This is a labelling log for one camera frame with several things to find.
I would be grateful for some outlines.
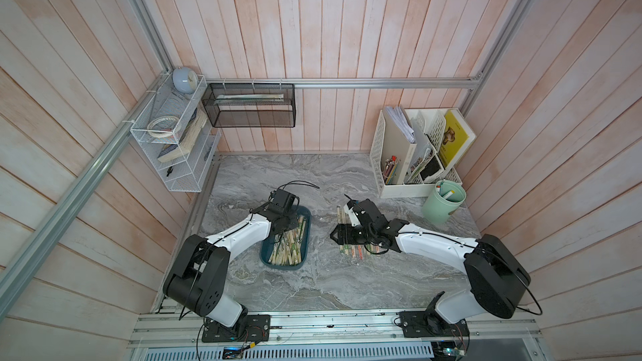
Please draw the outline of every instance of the yellow book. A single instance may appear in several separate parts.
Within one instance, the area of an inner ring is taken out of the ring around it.
[[[445,115],[444,136],[440,142],[439,160],[446,170],[451,169],[468,150],[476,136],[457,109],[448,109]]]

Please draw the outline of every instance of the green cup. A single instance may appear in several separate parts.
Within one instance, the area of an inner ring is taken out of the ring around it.
[[[448,199],[439,195],[437,186],[441,186],[441,194],[445,195],[450,190],[454,191]],[[466,191],[457,183],[450,180],[440,180],[430,192],[426,203],[421,207],[424,218],[432,224],[444,224],[459,205],[466,199]]]

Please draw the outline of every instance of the stack of papers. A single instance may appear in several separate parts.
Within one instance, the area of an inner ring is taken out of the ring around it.
[[[397,106],[396,108],[392,108],[390,106],[386,106],[385,108],[386,112],[392,119],[392,121],[395,122],[399,130],[404,134],[406,137],[406,140],[410,143],[415,143],[415,132],[413,131],[412,127],[408,124],[408,121],[406,120],[406,116],[404,115],[404,111],[400,106]]]

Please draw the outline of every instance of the pink wood paneling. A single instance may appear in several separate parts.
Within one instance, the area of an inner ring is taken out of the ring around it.
[[[0,12],[4,269],[144,96],[161,63],[128,0],[0,0]],[[176,9],[172,15],[173,28],[185,28]],[[165,24],[160,31],[170,36]],[[181,54],[193,52],[184,43]],[[168,47],[180,60],[176,46]],[[24,337],[63,337],[46,346],[63,358],[92,357],[90,346],[78,350],[72,341],[92,343],[95,359],[122,357],[137,315],[151,308],[188,205],[128,145],[0,328],[15,333],[19,322]],[[3,354],[41,357],[20,341],[4,342]]]
[[[514,2],[153,0],[150,8],[170,51],[207,77],[403,78],[471,75]],[[295,128],[223,133],[232,152],[363,150],[384,105],[459,106],[466,93],[297,91]]]
[[[557,360],[640,351],[641,4],[536,0],[467,116],[470,212],[531,274]],[[633,330],[609,331],[620,324]],[[598,326],[622,345],[595,345]]]

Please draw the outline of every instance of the teal tray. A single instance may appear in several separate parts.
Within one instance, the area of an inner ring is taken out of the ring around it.
[[[305,206],[297,206],[297,219],[298,216],[303,216],[303,220],[306,223],[306,230],[303,232],[303,238],[301,239],[301,262],[298,265],[294,266],[280,266],[280,265],[272,265],[268,261],[270,260],[270,255],[272,255],[272,249],[274,248],[274,238],[273,237],[268,237],[265,240],[263,240],[263,244],[261,244],[261,262],[263,262],[267,267],[272,268],[272,269],[280,269],[280,270],[297,270],[300,269],[301,266],[303,266],[303,263],[306,261],[306,257],[308,256],[308,243],[310,239],[310,220],[312,220],[312,214],[310,214],[310,211],[308,208]]]

